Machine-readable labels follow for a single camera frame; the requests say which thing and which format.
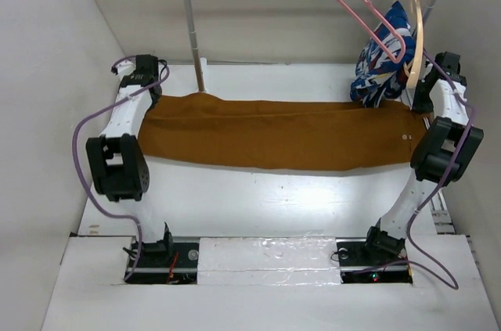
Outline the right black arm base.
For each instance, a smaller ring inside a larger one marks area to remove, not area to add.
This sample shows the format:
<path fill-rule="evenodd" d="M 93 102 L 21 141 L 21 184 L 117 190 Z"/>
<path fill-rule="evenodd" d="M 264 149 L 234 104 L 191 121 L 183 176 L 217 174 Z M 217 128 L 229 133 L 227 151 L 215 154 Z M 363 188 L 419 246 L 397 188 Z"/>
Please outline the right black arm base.
<path fill-rule="evenodd" d="M 342 284 L 412 284 L 406 251 L 388 253 L 369 248 L 363 238 L 335 239 L 330 260 L 338 264 Z"/>

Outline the brown trousers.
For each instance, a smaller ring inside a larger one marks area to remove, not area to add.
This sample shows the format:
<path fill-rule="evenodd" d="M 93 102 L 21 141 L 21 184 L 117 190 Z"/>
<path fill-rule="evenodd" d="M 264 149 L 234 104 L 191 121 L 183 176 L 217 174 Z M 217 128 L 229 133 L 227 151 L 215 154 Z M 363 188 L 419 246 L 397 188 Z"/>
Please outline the brown trousers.
<path fill-rule="evenodd" d="M 162 96 L 145 115 L 142 152 L 195 164 L 266 170 L 349 171 L 410 161 L 426 132 L 408 106 L 232 101 Z"/>

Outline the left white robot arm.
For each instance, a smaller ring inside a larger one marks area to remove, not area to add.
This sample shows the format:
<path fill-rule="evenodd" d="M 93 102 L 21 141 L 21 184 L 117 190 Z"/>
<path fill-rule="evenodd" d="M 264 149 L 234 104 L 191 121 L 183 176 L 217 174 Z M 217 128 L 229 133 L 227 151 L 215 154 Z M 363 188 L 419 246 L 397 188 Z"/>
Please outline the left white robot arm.
<path fill-rule="evenodd" d="M 150 171 L 139 145 L 139 130 L 146 113 L 160 101 L 161 84 L 170 70 L 167 62 L 142 54 L 117 61 L 112 73 L 120 78 L 117 98 L 104 130 L 85 143 L 92 183 L 96 194 L 111 203 L 139 202 L 150 187 Z M 172 235 L 165 222 L 133 207 L 127 214 L 105 210 L 92 196 L 99 212 L 115 220 L 129 220 L 140 227 L 136 244 L 127 249 L 131 257 L 148 256 L 163 266 L 174 258 Z"/>

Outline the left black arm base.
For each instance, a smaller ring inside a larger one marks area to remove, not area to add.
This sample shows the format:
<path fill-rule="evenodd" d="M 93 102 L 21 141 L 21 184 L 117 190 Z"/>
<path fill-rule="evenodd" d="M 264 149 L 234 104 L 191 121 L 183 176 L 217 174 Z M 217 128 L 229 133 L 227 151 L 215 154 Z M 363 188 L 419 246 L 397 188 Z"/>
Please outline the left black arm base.
<path fill-rule="evenodd" d="M 167 252 L 160 242 L 142 246 L 138 266 L 125 280 L 136 285 L 191 285 L 197 282 L 200 241 L 175 239 Z"/>

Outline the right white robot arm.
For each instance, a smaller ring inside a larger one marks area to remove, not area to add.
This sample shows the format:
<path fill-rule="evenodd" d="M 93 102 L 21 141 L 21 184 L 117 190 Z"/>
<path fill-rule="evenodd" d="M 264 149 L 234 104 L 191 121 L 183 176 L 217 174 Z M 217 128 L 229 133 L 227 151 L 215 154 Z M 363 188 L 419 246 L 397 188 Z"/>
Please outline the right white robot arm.
<path fill-rule="evenodd" d="M 369 229 L 363 257 L 378 264 L 397 257 L 405 247 L 409 226 L 433 193 L 457 182 L 471 162 L 484 132 L 472 126 L 473 108 L 467 104 L 467 80 L 460 74 L 460 55 L 441 52 L 426 62 L 418 81 L 412 111 L 434 117 L 410 160 L 413 174 L 393 207 Z"/>

